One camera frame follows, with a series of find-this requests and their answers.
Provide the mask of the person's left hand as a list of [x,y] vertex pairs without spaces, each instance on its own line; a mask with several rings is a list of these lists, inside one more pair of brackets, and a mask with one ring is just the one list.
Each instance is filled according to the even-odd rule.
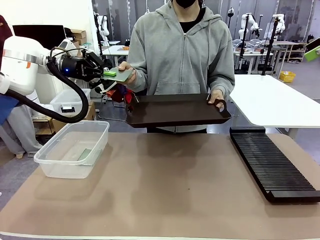
[[208,101],[208,104],[214,105],[220,110],[224,109],[224,103],[222,102],[224,100],[223,92],[219,89],[214,89],[210,93],[210,99]]

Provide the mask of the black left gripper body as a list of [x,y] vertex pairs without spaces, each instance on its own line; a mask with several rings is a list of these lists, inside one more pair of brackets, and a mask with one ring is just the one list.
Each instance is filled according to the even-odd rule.
[[68,78],[85,80],[87,78],[85,72],[87,65],[87,60],[82,57],[63,55],[60,58],[60,72]]

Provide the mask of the person's right hand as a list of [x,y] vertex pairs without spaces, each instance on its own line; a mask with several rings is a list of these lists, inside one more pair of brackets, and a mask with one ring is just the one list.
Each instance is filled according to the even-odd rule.
[[129,70],[131,71],[130,76],[124,81],[122,82],[123,85],[129,85],[132,84],[137,77],[137,72],[136,70],[126,61],[123,61],[119,66],[118,66],[118,70],[119,71],[125,71],[125,70]]

